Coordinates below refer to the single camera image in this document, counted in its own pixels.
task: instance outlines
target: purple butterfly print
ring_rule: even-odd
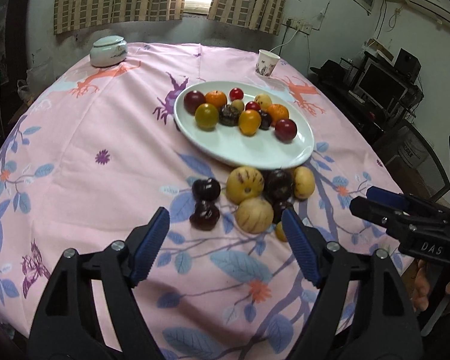
[[[173,85],[173,90],[169,91],[168,95],[165,97],[165,101],[161,101],[158,99],[162,107],[156,107],[155,111],[153,111],[152,115],[157,112],[157,120],[163,119],[165,125],[167,125],[167,117],[168,115],[173,115],[173,106],[175,105],[176,98],[180,95],[180,93],[185,90],[188,84],[188,78],[185,79],[180,85],[175,81],[170,73],[168,73]]]
[[[23,297],[27,299],[28,290],[38,278],[45,276],[50,278],[50,272],[43,265],[42,254],[40,253],[35,240],[31,243],[31,256],[22,256],[22,272],[25,275],[22,284]]]
[[[110,161],[110,154],[108,153],[108,150],[101,150],[95,156],[95,162],[97,164],[105,165],[108,164],[109,161]]]

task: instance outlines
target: blue gripper pad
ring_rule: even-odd
[[[378,187],[368,188],[367,199],[379,204],[393,207],[400,211],[407,211],[408,209],[408,201],[403,195],[383,190]]]
[[[292,208],[283,212],[282,226],[303,277],[318,287],[323,279],[319,256],[325,239],[317,229],[305,226]]]
[[[150,222],[135,228],[127,238],[130,250],[130,280],[136,286],[150,273],[157,254],[170,228],[170,214],[160,207]]]

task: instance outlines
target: computer monitor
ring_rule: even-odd
[[[373,103],[388,111],[391,111],[389,108],[392,102],[401,99],[407,92],[406,86],[374,63],[368,66],[358,87],[370,97]]]

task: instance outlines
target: white ceramic jar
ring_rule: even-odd
[[[127,54],[128,46],[123,36],[106,36],[94,43],[90,51],[90,63],[96,68],[106,68],[124,61]]]

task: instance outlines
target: jar lid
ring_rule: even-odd
[[[118,36],[118,35],[106,36],[104,38],[97,40],[94,43],[94,47],[111,46],[113,44],[120,43],[122,40],[123,40],[123,36]]]

